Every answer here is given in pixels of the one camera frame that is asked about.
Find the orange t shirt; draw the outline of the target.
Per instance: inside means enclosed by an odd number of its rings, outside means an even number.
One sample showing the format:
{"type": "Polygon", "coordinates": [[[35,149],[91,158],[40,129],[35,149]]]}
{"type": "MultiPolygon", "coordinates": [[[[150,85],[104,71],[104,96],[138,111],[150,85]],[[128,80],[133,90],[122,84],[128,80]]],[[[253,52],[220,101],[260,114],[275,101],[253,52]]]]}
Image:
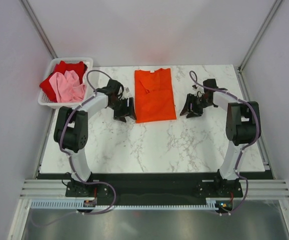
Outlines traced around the orange t shirt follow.
{"type": "Polygon", "coordinates": [[[170,68],[134,71],[136,123],[176,120],[170,68]]]}

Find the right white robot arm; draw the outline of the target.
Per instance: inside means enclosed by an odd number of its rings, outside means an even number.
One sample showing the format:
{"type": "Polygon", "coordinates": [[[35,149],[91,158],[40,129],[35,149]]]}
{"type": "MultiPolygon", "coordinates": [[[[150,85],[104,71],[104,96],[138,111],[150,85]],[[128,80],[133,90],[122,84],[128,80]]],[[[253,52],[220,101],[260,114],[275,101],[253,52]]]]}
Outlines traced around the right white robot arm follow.
{"type": "Polygon", "coordinates": [[[242,197],[240,169],[244,151],[261,136],[259,104],[242,100],[227,89],[219,88],[214,78],[204,80],[201,87],[203,93],[187,94],[180,115],[188,119],[197,118],[207,107],[222,108],[226,111],[228,148],[214,180],[198,184],[198,193],[206,197],[242,197]]]}

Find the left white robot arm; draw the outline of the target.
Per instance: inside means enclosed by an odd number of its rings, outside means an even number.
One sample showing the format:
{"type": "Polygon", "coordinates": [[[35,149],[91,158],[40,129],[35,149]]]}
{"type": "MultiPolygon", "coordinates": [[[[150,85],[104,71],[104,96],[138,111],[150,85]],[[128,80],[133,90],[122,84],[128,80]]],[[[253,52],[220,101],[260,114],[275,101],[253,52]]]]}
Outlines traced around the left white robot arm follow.
{"type": "Polygon", "coordinates": [[[109,79],[105,87],[97,88],[94,95],[76,107],[59,109],[53,139],[65,153],[71,168],[70,181],[66,185],[66,197],[95,197],[99,183],[93,180],[85,153],[88,142],[89,119],[99,111],[110,108],[113,119],[125,123],[126,118],[137,120],[134,98],[124,98],[124,86],[109,79]]]}

